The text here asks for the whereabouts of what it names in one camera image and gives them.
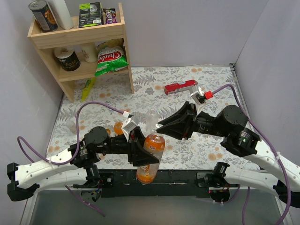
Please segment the orange juice bottle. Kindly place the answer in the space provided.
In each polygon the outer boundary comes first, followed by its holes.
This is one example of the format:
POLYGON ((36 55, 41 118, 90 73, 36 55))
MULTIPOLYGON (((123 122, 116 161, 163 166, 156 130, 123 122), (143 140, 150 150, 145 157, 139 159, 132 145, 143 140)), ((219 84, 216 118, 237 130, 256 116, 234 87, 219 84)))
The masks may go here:
POLYGON ((115 132, 116 135, 122 135, 123 134, 122 125, 123 125, 122 121, 115 122, 113 129, 114 129, 114 132, 115 132))

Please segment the clear water bottle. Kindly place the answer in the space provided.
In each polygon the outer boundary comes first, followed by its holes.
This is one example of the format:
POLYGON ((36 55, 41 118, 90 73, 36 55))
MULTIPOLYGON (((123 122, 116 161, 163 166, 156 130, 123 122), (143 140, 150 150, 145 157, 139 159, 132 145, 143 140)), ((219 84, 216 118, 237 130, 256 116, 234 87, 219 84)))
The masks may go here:
POLYGON ((150 134, 155 128, 159 120, 159 114, 155 109, 149 109, 146 113, 146 130, 150 134))

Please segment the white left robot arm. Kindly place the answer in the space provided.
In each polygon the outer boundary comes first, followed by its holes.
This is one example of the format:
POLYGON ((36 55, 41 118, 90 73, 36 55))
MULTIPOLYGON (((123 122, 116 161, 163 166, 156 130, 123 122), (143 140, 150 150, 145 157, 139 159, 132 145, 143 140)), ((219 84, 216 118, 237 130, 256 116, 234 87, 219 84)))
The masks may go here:
POLYGON ((112 137, 104 127, 95 127, 85 134, 79 144, 73 144, 46 160, 27 165, 7 165, 7 194, 17 202, 31 198, 35 192, 54 186, 71 185, 75 188, 101 188, 103 179, 96 163, 100 155, 126 154, 133 166, 159 163, 154 154, 143 148, 146 140, 140 127, 135 127, 127 139, 112 137))

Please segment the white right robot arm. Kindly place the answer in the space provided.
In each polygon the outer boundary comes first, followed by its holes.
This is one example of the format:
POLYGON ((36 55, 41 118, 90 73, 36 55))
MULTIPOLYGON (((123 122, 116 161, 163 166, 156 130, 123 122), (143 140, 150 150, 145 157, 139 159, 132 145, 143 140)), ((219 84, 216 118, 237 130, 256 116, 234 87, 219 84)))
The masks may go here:
POLYGON ((266 172, 239 169, 218 162, 200 184, 220 188, 226 184, 249 186, 271 193, 291 206, 300 206, 300 168, 288 159, 275 156, 258 134, 246 128, 248 117, 235 106, 226 106, 216 117, 197 113, 195 104, 185 102, 172 116, 160 121, 157 132, 178 140, 189 139, 194 132, 222 137, 221 146, 228 152, 251 161, 266 172))

